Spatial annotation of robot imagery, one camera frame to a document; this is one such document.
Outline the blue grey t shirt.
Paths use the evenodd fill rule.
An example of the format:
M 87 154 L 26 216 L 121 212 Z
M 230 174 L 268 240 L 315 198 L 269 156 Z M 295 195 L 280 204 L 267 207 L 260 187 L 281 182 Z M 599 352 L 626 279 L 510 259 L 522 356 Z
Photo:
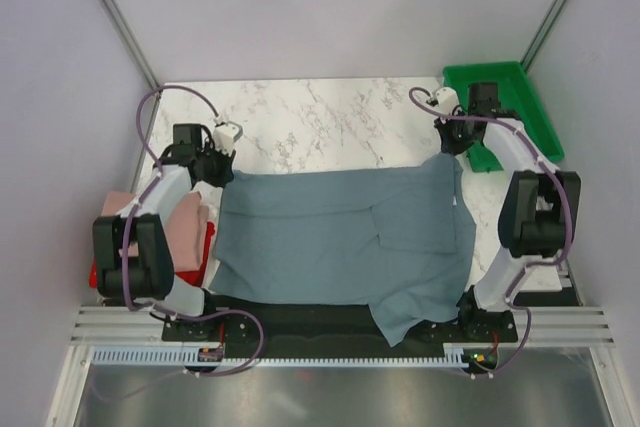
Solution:
M 364 305 L 390 345 L 445 323 L 476 225 L 446 154 L 414 167 L 237 172 L 221 197 L 215 292 L 266 304 Z

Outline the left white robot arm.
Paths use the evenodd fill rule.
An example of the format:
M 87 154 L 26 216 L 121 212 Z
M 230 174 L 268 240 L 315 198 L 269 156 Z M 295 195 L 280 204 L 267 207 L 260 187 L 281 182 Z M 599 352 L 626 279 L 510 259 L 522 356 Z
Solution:
M 96 288 L 103 298 L 121 301 L 131 311 L 151 307 L 198 340 L 216 335 L 220 315 L 213 295 L 176 275 L 167 224 L 197 183 L 223 188 L 233 181 L 235 144 L 242 135 L 234 122 L 212 129 L 173 126 L 173 142 L 155 159 L 144 190 L 93 223 Z

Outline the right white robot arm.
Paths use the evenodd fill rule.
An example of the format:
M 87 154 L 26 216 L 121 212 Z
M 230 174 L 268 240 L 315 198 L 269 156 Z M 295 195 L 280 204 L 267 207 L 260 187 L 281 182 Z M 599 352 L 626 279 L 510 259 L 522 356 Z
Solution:
M 500 249 L 484 277 L 458 303 L 459 331 L 477 341 L 508 325 L 513 301 L 534 269 L 566 258 L 581 179 L 548 160 L 519 115 L 502 108 L 497 83 L 471 84 L 466 108 L 448 87 L 439 89 L 431 103 L 442 111 L 434 126 L 443 153 L 459 155 L 482 145 L 511 175 L 498 217 Z

